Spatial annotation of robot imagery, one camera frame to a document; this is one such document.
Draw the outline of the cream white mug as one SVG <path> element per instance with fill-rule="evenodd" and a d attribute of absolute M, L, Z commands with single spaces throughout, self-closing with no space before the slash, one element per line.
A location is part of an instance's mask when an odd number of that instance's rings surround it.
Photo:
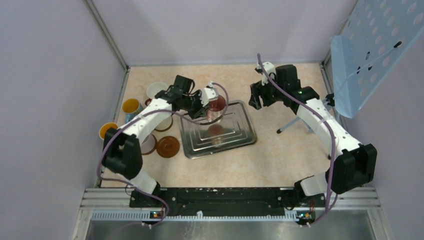
<path fill-rule="evenodd" d="M 173 125 L 173 117 L 170 115 L 169 117 L 167 117 L 166 119 L 162 120 L 156 127 L 155 127 L 155 131 L 157 132 L 166 132 L 168 131 L 172 125 Z"/>

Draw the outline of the blue butterfly mug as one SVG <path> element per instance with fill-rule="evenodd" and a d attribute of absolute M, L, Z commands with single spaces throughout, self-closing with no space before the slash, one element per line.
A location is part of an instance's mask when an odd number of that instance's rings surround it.
<path fill-rule="evenodd" d="M 138 114 L 141 113 L 141 111 L 143 110 L 143 106 L 141 105 L 141 103 L 135 99 L 135 98 L 130 98 L 127 99 L 123 104 L 122 104 L 122 110 L 125 114 L 125 123 L 130 122 L 135 116 L 137 116 Z"/>

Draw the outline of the lilac ribbed mug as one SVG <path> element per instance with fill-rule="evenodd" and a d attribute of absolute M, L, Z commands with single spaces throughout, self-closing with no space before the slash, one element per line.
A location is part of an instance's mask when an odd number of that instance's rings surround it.
<path fill-rule="evenodd" d="M 140 144 L 142 155 L 149 155 L 156 150 L 157 139 L 153 134 L 149 134 Z"/>

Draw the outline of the red white-inside mug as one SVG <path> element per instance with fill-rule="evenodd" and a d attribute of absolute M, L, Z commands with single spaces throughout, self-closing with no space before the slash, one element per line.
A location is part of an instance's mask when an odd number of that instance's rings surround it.
<path fill-rule="evenodd" d="M 144 104 L 148 106 L 148 104 L 151 102 L 152 99 L 155 98 L 155 95 L 159 93 L 160 91 L 165 91 L 168 89 L 168 85 L 164 82 L 157 81 L 152 84 L 150 84 L 146 89 L 146 95 L 147 99 L 145 100 Z"/>

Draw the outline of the silver metal tray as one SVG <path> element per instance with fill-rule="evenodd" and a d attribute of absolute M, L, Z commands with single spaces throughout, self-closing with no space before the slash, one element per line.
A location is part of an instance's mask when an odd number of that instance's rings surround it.
<path fill-rule="evenodd" d="M 189 159 L 253 145 L 258 139 L 246 105 L 241 100 L 230 102 L 219 122 L 198 125 L 181 119 L 179 131 L 184 155 Z"/>

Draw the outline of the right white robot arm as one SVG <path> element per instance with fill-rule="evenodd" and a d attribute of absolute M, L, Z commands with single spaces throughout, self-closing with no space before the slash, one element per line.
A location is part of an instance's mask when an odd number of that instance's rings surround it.
<path fill-rule="evenodd" d="M 327 191 L 343 194 L 374 179 L 377 149 L 351 136 L 330 114 L 319 94 L 310 86 L 301 86 L 297 68 L 292 64 L 257 64 L 262 79 L 250 85 L 248 104 L 259 110 L 276 102 L 290 108 L 328 147 L 329 169 L 295 183 L 293 200 L 307 206 L 314 195 Z"/>

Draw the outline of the white floral family mug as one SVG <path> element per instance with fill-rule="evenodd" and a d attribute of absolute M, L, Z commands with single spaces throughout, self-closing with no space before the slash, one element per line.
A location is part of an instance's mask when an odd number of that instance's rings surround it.
<path fill-rule="evenodd" d="M 98 131 L 98 136 L 101 140 L 105 139 L 105 135 L 109 129 L 118 129 L 118 125 L 115 122 L 107 122 L 101 126 Z"/>

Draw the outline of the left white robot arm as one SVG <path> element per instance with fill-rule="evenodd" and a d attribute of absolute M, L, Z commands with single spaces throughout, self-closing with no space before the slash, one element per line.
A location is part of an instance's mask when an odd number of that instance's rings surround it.
<path fill-rule="evenodd" d="M 100 165 L 124 178 L 124 182 L 142 191 L 141 200 L 149 207 L 160 202 L 159 183 L 143 170 L 142 142 L 165 119 L 186 111 L 187 120 L 207 115 L 210 102 L 219 96 L 212 83 L 192 91 L 194 80 L 177 75 L 174 83 L 154 95 L 150 104 L 131 121 L 109 128 L 104 136 Z"/>

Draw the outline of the pink ghost mug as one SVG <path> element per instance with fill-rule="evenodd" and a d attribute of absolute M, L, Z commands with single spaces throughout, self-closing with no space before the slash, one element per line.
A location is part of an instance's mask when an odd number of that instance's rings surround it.
<path fill-rule="evenodd" d="M 218 123 L 222 119 L 223 111 L 226 107 L 226 100 L 222 95 L 218 99 L 209 103 L 209 109 L 206 112 L 206 121 L 208 123 Z"/>

